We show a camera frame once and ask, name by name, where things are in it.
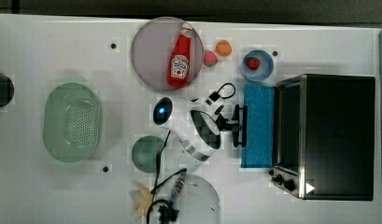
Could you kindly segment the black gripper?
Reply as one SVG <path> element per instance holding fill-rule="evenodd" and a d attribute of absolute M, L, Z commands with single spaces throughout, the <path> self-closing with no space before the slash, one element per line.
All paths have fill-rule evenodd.
<path fill-rule="evenodd" d="M 233 116 L 230 119 L 226 119 L 222 116 L 221 109 L 219 109 L 215 115 L 217 116 L 215 123 L 218 125 L 220 131 L 239 131 L 241 129 L 239 105 L 235 107 Z"/>

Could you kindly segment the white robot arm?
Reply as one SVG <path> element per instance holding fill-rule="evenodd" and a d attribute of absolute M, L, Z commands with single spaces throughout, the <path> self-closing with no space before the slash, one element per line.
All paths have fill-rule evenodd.
<path fill-rule="evenodd" d="M 158 206 L 158 223 L 174 224 L 179 215 L 177 200 L 189 177 L 201 164 L 222 149 L 223 132 L 230 132 L 233 144 L 243 147 L 247 141 L 247 112 L 245 106 L 236 105 L 228 119 L 222 115 L 222 97 L 186 100 L 163 97 L 152 112 L 153 122 L 177 137 L 173 152 L 167 152 L 164 169 L 177 180 L 170 197 L 152 204 Z"/>

